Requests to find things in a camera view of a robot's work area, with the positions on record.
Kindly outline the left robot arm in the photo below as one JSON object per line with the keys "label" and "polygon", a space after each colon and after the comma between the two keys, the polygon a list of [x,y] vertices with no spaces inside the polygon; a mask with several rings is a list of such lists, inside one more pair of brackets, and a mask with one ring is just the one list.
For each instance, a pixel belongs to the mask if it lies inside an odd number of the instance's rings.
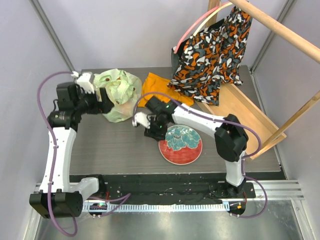
{"label": "left robot arm", "polygon": [[47,117],[51,130],[44,177],[39,191],[32,193],[29,204],[45,219],[79,217],[89,197],[100,200],[107,192],[100,174],[87,175],[76,185],[70,184],[71,153],[82,115],[107,114],[114,107],[104,87],[92,93],[76,83],[56,87],[54,109]]}

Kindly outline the green avocado plastic bag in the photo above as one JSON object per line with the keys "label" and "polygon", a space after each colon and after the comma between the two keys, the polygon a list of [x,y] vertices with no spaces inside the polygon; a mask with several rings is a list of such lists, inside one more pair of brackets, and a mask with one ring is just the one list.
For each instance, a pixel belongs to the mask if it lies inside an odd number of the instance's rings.
{"label": "green avocado plastic bag", "polygon": [[118,123],[133,116],[134,106],[142,94],[139,77],[121,69],[110,69],[94,75],[96,88],[105,88],[114,107],[103,116],[111,123]]}

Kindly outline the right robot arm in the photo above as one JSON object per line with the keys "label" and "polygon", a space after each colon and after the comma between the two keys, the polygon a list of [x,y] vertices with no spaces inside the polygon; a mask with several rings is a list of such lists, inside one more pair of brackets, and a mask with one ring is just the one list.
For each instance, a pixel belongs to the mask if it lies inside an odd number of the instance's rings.
{"label": "right robot arm", "polygon": [[156,96],[145,106],[151,112],[144,116],[146,137],[159,141],[168,154],[182,154],[198,147],[199,132],[207,134],[214,139],[216,151],[225,162],[226,193],[233,198],[243,193],[246,180],[242,158],[249,137],[235,115],[212,115],[176,100],[163,102]]}

